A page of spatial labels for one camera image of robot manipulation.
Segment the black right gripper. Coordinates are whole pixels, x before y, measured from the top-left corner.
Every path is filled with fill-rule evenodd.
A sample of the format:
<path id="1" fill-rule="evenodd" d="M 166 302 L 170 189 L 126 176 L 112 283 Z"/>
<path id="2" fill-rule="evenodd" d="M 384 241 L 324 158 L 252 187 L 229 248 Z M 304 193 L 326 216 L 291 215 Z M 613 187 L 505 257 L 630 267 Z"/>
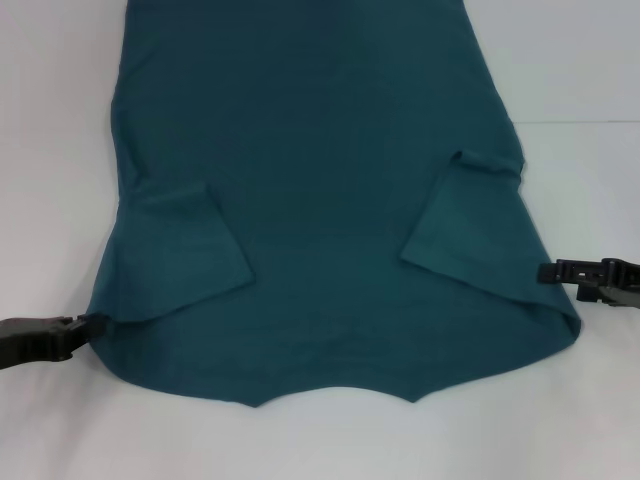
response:
<path id="1" fill-rule="evenodd" d="M 544 263 L 539 265 L 536 280 L 540 284 L 578 285 L 576 298 L 580 302 L 639 306 L 639 265 L 620 259 Z"/>

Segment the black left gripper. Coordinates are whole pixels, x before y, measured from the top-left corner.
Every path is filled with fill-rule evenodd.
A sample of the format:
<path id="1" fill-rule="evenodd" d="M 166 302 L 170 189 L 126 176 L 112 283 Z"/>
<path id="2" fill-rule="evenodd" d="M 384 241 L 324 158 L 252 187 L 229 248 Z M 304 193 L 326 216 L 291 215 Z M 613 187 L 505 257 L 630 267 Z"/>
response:
<path id="1" fill-rule="evenodd" d="M 59 362 L 106 332 L 108 317 L 9 318 L 1 321 L 1 369 L 32 362 Z"/>

